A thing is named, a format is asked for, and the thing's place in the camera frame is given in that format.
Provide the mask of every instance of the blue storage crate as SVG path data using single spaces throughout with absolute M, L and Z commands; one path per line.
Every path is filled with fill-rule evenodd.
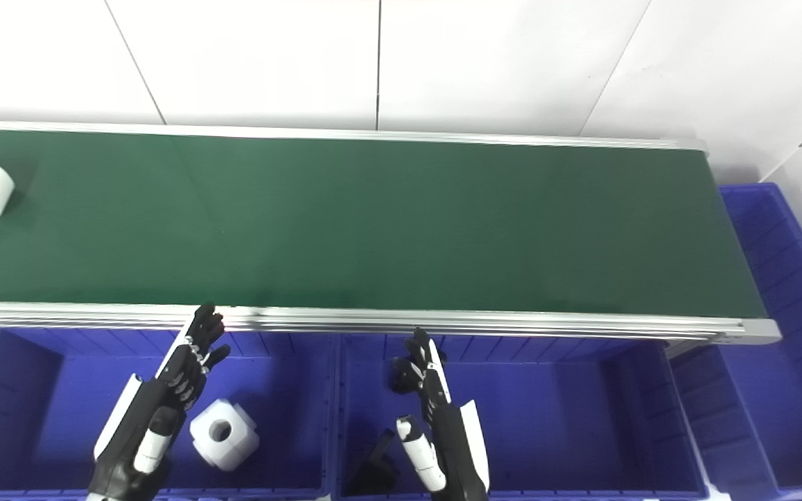
M 774 184 L 720 189 L 783 340 L 673 361 L 710 481 L 734 501 L 802 500 L 802 231 Z
M 84 498 L 92 450 L 131 373 L 152 377 L 174 332 L 0 329 L 0 498 Z M 187 430 L 162 498 L 316 498 L 333 478 L 336 345 L 331 334 L 226 333 L 232 355 L 189 420 L 215 399 L 257 422 L 258 451 L 208 466 Z
M 335 498 L 427 498 L 396 438 L 399 472 L 388 495 L 346 497 L 343 487 L 395 418 L 419 418 L 416 395 L 388 389 L 404 336 L 349 334 L 340 364 Z M 476 400 L 491 498 L 700 499 L 707 497 L 677 388 L 656 342 L 435 336 L 448 354 L 457 405 Z

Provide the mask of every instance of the robotic arm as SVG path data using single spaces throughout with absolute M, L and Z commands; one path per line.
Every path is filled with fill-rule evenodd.
M 410 356 L 393 360 L 392 390 L 419 394 L 433 438 L 429 440 L 416 418 L 403 415 L 395 425 L 404 452 L 433 501 L 487 501 L 487 453 L 474 400 L 460 407 L 451 403 L 443 353 L 426 331 L 417 328 L 404 347 Z
M 203 392 L 206 376 L 227 358 L 227 345 L 210 352 L 225 333 L 214 304 L 202 305 L 182 328 L 156 377 L 132 374 L 95 444 L 95 474 L 87 501 L 150 501 L 166 481 L 169 450 Z

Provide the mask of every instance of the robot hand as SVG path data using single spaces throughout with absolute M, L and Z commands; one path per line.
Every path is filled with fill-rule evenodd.
M 395 425 L 404 452 L 433 501 L 487 501 L 487 453 L 474 400 L 462 407 L 451 404 L 443 370 L 446 358 L 426 331 L 414 330 L 404 347 L 410 357 L 393 360 L 392 390 L 419 394 L 433 438 L 429 441 L 416 418 L 403 415 Z
M 231 353 L 210 352 L 225 333 L 214 304 L 197 309 L 166 353 L 156 377 L 132 374 L 95 444 L 95 475 L 88 501 L 150 501 L 166 481 L 169 450 L 187 411 L 197 402 L 206 374 Z

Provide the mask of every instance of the black robotic finger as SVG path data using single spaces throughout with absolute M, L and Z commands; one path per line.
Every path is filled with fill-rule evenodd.
M 225 333 L 225 324 L 222 323 L 222 320 L 221 314 L 216 313 L 204 321 L 203 327 L 195 337 L 194 343 L 200 347 L 201 353 L 208 352 L 210 347 Z
M 223 344 L 219 346 L 219 348 L 213 349 L 210 354 L 203 359 L 203 373 L 206 374 L 211 371 L 213 367 L 216 367 L 217 363 L 228 358 L 228 355 L 231 355 L 231 347 L 229 345 Z
M 407 352 L 410 353 L 411 362 L 417 365 L 420 370 L 426 369 L 427 364 L 427 352 L 429 351 L 428 346 L 423 346 L 420 342 L 413 338 L 405 338 L 404 339 L 404 347 L 407 349 Z
M 395 393 L 404 395 L 420 389 L 423 381 L 423 371 L 407 358 L 392 359 L 392 377 L 388 382 Z

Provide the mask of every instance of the black object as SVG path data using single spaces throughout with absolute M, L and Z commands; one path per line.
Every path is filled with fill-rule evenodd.
M 446 476 L 446 487 L 433 491 L 432 501 L 487 501 L 487 486 L 478 476 L 461 409 L 451 403 L 443 373 L 448 357 L 436 348 L 429 333 L 419 327 L 414 329 L 413 337 L 404 339 L 404 348 L 409 356 L 392 360 L 395 373 L 391 389 L 402 394 L 416 391 L 423 419 L 432 429 L 430 443 L 437 466 Z M 415 422 L 410 415 L 399 419 Z M 418 427 L 411 433 L 402 436 L 402 440 L 415 440 L 423 435 Z
M 138 387 L 107 447 L 95 461 L 95 474 L 88 486 L 90 498 L 151 501 L 159 492 L 171 467 L 169 450 L 187 419 L 187 411 L 203 392 L 210 368 L 231 351 L 223 345 L 209 352 L 212 343 L 225 333 L 222 316 L 214 313 L 214 308 L 209 302 L 197 309 L 184 333 L 187 343 L 168 355 L 168 362 L 155 378 Z M 134 469 L 134 457 L 148 429 L 171 436 L 165 456 L 149 475 Z
M 383 431 L 382 435 L 379 435 L 379 441 L 373 446 L 362 466 L 354 473 L 343 495 L 388 494 L 395 488 L 398 470 L 395 469 L 391 458 L 386 456 L 386 450 L 393 438 L 395 432 L 391 430 Z

